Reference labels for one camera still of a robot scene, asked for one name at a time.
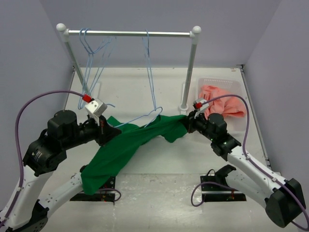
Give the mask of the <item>green t shirt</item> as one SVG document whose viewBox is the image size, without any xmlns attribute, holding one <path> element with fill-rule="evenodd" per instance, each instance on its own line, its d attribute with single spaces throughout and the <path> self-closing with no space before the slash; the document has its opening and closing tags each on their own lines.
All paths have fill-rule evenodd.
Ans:
<svg viewBox="0 0 309 232">
<path fill-rule="evenodd" d="M 173 143 L 187 133 L 184 125 L 185 115 L 159 115 L 147 126 L 121 123 L 113 116 L 107 122 L 119 126 L 121 134 L 100 147 L 95 156 L 81 173 L 83 191 L 93 195 L 111 176 L 118 173 L 127 165 L 140 146 L 148 143 L 157 136 Z"/>
</svg>

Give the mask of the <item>blue hanger with shirt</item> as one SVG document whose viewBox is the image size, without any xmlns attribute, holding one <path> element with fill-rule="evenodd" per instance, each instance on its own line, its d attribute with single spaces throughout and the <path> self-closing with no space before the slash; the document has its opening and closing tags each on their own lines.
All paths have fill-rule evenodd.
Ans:
<svg viewBox="0 0 309 232">
<path fill-rule="evenodd" d="M 127 124 L 143 122 L 143 127 L 147 127 L 162 112 L 162 106 L 158 106 L 152 110 L 148 109 L 146 111 L 138 111 L 133 108 L 129 108 L 128 110 L 118 110 L 114 111 L 109 117 L 107 117 L 107 123 L 114 128 L 121 128 Z"/>
</svg>

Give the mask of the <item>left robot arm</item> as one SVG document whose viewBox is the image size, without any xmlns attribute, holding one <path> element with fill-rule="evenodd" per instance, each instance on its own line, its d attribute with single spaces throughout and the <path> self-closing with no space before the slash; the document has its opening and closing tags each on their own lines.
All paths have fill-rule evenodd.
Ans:
<svg viewBox="0 0 309 232">
<path fill-rule="evenodd" d="M 77 122 L 77 115 L 71 110 L 55 113 L 47 123 L 39 138 L 32 142 L 22 160 L 23 184 L 18 187 L 18 199 L 10 198 L 0 213 L 0 220 L 9 232 L 39 232 L 52 214 L 72 197 L 82 191 L 80 173 L 45 197 L 40 193 L 67 157 L 67 150 L 95 141 L 105 145 L 121 134 L 111 127 L 104 116 L 96 122 L 88 118 L 84 123 Z"/>
</svg>

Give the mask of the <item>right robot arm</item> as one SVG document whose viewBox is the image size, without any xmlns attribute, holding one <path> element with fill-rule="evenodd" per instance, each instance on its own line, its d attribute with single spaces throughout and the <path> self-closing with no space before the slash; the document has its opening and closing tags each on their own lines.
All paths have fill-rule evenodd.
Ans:
<svg viewBox="0 0 309 232">
<path fill-rule="evenodd" d="M 189 133 L 197 131 L 209 139 L 213 152 L 228 162 L 216 172 L 215 184 L 219 189 L 235 189 L 250 197 L 281 228 L 293 223 L 300 214 L 309 218 L 300 183 L 294 178 L 287 180 L 250 155 L 245 144 L 227 132 L 220 114 L 205 118 L 192 111 L 183 124 Z"/>
</svg>

